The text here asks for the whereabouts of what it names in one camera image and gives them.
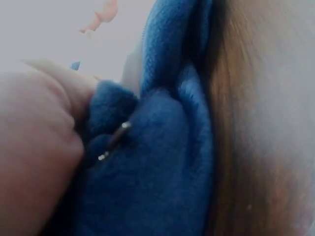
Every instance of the fabric fold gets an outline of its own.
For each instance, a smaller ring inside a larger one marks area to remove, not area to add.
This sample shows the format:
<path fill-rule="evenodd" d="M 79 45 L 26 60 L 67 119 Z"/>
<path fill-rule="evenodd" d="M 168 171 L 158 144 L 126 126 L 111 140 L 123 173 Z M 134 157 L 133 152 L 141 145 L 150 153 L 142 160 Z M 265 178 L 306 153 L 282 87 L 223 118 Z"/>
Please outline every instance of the fabric fold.
<path fill-rule="evenodd" d="M 45 235 L 203 234 L 214 154 L 196 66 L 206 50 L 210 7 L 210 0 L 156 1 L 142 42 L 141 96 L 100 82 L 83 127 L 85 162 Z M 125 120 L 130 131 L 99 161 Z"/>

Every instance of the blue fleece fabric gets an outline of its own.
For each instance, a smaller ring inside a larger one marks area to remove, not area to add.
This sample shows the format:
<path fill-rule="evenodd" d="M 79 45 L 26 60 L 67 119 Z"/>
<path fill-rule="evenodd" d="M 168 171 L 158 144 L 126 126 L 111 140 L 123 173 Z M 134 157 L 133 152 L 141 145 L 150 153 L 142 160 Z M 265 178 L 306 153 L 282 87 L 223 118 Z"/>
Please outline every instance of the blue fleece fabric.
<path fill-rule="evenodd" d="M 206 50 L 211 3 L 156 1 L 143 36 L 141 97 L 99 83 L 80 129 L 86 156 L 45 235 L 202 235 L 214 156 L 195 66 Z M 129 133 L 98 161 L 127 120 Z"/>

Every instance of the white wall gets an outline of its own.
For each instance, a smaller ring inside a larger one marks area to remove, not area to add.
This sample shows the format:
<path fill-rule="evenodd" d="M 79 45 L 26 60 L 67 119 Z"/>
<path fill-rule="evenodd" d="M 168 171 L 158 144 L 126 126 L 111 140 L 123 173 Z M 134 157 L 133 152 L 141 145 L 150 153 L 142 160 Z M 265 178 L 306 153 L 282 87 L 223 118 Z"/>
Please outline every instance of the white wall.
<path fill-rule="evenodd" d="M 14 69 L 12 60 L 45 57 L 65 66 L 82 59 L 86 68 L 86 63 L 102 67 L 102 76 L 119 76 L 154 0 L 118 0 L 117 17 L 96 32 L 103 47 L 94 57 L 77 30 L 92 19 L 102 1 L 1 0 L 0 70 Z"/>

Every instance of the finger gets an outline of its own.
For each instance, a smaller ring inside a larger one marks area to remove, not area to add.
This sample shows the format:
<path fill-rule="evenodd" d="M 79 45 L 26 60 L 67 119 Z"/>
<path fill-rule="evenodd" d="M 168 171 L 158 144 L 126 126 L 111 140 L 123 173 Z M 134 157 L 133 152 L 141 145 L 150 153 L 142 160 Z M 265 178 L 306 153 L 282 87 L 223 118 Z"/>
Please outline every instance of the finger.
<path fill-rule="evenodd" d="M 65 90 L 70 101 L 69 112 L 75 120 L 80 120 L 89 105 L 97 81 L 83 76 L 70 68 L 64 68 L 47 59 L 22 60 L 32 68 L 55 79 Z"/>

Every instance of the blue fleece jacket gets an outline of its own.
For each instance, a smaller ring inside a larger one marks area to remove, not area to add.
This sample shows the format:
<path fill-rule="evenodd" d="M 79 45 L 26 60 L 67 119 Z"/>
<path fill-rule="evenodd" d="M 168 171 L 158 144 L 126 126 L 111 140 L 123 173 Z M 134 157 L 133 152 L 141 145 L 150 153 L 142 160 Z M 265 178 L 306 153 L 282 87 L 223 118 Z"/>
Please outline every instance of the blue fleece jacket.
<path fill-rule="evenodd" d="M 214 156 L 195 67 L 206 50 L 211 3 L 156 1 L 143 35 L 141 96 L 99 83 L 80 127 L 85 158 L 45 235 L 202 235 Z M 130 131 L 99 161 L 127 120 Z"/>

